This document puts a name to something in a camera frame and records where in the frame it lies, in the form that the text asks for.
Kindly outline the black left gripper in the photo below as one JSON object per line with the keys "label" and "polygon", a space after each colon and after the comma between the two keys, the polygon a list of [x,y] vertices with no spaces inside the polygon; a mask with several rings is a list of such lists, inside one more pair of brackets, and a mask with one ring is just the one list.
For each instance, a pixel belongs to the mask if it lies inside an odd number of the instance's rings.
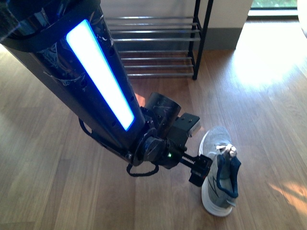
{"label": "black left gripper", "polygon": [[135,153],[136,159],[151,162],[155,168],[147,173],[135,173],[134,177],[147,177],[156,174],[159,167],[171,169],[179,163],[191,168],[189,182],[202,186],[207,177],[212,160],[205,156],[192,157],[185,153],[186,148],[171,139],[161,139],[156,136],[156,130],[150,129]]}

